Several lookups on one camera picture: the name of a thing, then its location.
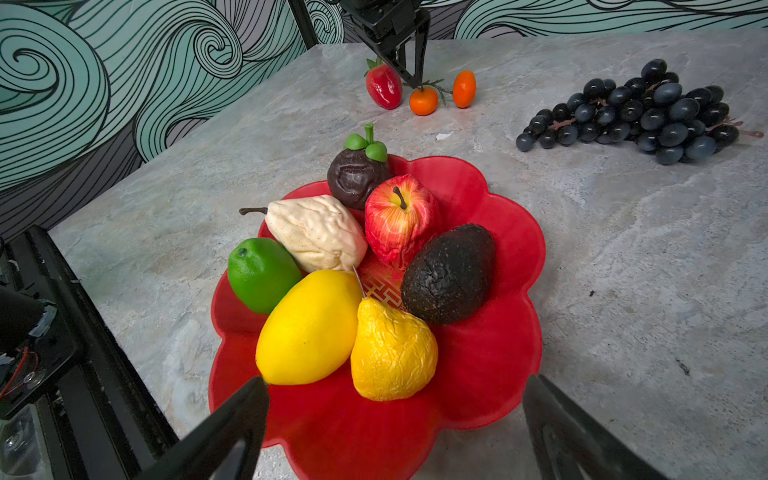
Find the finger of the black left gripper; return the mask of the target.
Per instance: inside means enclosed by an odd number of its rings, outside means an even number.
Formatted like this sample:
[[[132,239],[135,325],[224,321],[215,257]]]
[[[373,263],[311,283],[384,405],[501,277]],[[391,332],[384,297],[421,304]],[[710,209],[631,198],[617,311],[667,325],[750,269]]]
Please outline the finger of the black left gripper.
[[[411,69],[408,69],[407,47],[413,48]],[[420,40],[417,37],[408,40],[397,37],[386,38],[381,43],[381,54],[384,61],[408,86],[413,89],[420,86]]]
[[[414,87],[419,87],[423,84],[423,71],[424,71],[424,60],[425,60],[425,54],[426,54],[426,46],[427,46],[427,39],[429,34],[429,20],[424,20],[420,23],[418,26],[416,32],[415,32],[415,70],[413,73],[414,78]]]

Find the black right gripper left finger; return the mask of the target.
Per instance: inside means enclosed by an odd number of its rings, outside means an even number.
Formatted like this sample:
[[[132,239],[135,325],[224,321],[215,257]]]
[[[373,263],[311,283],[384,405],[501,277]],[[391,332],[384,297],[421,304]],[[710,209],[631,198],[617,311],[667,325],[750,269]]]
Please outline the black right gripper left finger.
[[[254,377],[140,479],[251,479],[269,409],[267,384]]]

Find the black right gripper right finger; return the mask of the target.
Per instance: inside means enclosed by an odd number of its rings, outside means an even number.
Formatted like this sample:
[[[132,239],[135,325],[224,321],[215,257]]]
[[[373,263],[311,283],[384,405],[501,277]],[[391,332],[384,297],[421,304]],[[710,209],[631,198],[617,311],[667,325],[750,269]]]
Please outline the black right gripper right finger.
[[[522,406],[543,479],[664,479],[543,375],[529,377]]]

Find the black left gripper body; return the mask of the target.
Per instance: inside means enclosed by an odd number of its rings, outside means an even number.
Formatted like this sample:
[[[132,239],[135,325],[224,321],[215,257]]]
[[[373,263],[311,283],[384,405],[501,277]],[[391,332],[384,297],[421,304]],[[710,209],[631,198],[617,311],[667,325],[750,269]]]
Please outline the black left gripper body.
[[[340,0],[338,4],[363,41],[428,37],[430,15],[420,0]]]

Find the dark purple fake plum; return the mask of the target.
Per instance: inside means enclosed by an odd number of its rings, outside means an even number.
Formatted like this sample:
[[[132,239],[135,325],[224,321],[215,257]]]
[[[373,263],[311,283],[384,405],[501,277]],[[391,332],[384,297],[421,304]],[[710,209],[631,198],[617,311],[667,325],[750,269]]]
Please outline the dark purple fake plum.
[[[352,134],[346,139],[327,172],[331,194],[355,210],[364,210],[371,193],[392,177],[387,147],[374,139],[374,124],[364,128],[365,136]]]

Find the yellow fake lemon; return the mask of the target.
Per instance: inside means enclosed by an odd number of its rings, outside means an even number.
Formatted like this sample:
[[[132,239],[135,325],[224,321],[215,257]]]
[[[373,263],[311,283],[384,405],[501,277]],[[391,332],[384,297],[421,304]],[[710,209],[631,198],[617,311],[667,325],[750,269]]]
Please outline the yellow fake lemon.
[[[361,300],[361,287],[351,272],[308,274],[261,330],[255,361],[263,379],[270,385],[305,385],[335,372],[351,354]]]

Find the red fake apple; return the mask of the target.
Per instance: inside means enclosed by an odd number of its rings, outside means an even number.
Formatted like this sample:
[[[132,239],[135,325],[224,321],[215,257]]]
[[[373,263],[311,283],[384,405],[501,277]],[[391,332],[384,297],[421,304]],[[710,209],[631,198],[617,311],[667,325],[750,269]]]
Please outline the red fake apple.
[[[405,270],[443,227],[436,197],[408,174],[376,187],[364,213],[369,247],[380,262],[397,270]]]

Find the yellow fake pepper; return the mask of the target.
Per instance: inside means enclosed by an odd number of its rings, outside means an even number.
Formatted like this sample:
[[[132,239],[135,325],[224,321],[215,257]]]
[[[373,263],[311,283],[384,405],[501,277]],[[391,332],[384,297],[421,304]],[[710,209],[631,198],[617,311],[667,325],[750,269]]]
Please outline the yellow fake pepper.
[[[362,397],[412,397],[432,380],[437,363],[437,340],[423,320],[374,298],[361,301],[350,366]]]

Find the green fake pepper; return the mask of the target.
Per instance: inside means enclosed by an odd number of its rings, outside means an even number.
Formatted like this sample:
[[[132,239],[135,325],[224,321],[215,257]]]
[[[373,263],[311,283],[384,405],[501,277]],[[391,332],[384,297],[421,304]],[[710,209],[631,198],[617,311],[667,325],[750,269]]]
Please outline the green fake pepper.
[[[236,297],[249,310],[269,315],[302,279],[302,273],[282,244],[270,238],[250,238],[229,255],[227,277]]]

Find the beige fake garlic bulb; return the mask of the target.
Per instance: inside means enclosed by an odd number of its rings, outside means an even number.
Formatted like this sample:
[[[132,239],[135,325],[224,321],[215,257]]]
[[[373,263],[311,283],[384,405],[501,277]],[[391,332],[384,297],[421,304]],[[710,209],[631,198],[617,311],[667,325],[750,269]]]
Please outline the beige fake garlic bulb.
[[[352,271],[366,255],[368,243],[362,227],[331,195],[283,199],[266,207],[239,210],[242,215],[253,212],[265,215],[271,234],[308,273]]]

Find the dark fake avocado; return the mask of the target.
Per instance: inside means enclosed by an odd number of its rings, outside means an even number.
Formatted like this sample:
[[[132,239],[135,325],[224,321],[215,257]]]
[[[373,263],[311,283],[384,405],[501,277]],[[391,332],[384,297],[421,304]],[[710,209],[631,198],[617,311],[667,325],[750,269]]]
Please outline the dark fake avocado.
[[[406,310],[435,325],[468,319],[490,290],[495,254],[491,232],[477,224],[429,241],[406,268],[401,284]]]

